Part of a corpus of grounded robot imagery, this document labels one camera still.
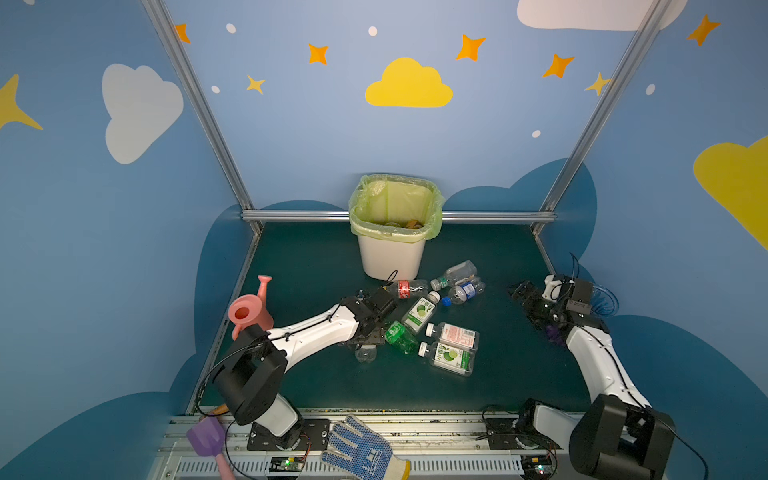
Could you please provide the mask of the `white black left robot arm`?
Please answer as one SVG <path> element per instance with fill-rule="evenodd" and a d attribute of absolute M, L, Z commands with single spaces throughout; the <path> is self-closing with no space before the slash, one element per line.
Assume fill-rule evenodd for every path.
<path fill-rule="evenodd" d="M 255 423 L 287 449 L 299 441 L 303 418 L 280 393 L 283 377 L 299 362 L 336 344 L 357 344 L 385 325 L 397 306 L 380 287 L 349 296 L 301 322 L 264 331 L 249 326 L 239 334 L 209 380 L 239 425 Z"/>

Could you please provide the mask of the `clear bottle blue label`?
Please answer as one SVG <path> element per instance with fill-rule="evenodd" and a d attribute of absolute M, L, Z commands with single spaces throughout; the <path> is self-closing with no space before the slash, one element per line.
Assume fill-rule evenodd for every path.
<path fill-rule="evenodd" d="M 486 284 L 481 278 L 473 278 L 470 281 L 450 288 L 448 293 L 442 298 L 441 303 L 444 306 L 461 305 L 482 294 L 485 289 Z"/>

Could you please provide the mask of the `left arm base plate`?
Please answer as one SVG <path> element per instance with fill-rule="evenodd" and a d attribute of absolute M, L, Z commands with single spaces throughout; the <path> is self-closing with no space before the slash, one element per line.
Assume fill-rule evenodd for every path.
<path fill-rule="evenodd" d="M 325 451 L 331 422 L 326 418 L 303 419 L 285 435 L 277 437 L 256 422 L 248 435 L 248 451 Z"/>

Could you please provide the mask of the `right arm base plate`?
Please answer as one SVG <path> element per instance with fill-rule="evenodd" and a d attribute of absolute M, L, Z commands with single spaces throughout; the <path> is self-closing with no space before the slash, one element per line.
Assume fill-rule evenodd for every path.
<path fill-rule="evenodd" d="M 491 450 L 558 450 L 560 445 L 540 433 L 523 431 L 512 417 L 492 417 L 483 420 L 485 432 L 477 441 L 487 441 Z"/>

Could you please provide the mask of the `clear bottle orange label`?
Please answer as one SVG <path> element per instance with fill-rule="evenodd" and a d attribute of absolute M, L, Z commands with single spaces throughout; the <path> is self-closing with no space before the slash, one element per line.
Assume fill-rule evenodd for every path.
<path fill-rule="evenodd" d="M 377 358 L 378 349 L 374 344 L 359 345 L 355 350 L 355 358 L 359 363 L 372 363 Z"/>

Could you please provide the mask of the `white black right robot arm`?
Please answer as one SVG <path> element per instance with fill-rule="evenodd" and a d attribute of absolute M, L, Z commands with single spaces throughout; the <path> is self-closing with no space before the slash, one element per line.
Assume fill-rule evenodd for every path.
<path fill-rule="evenodd" d="M 594 311 L 592 283 L 549 275 L 543 288 L 530 281 L 511 297 L 535 329 L 562 343 L 576 359 L 591 404 L 580 419 L 542 401 L 525 402 L 523 432 L 564 447 L 573 469 L 594 479 L 662 479 L 675 440 L 672 418 L 653 409 L 631 381 L 610 330 Z"/>

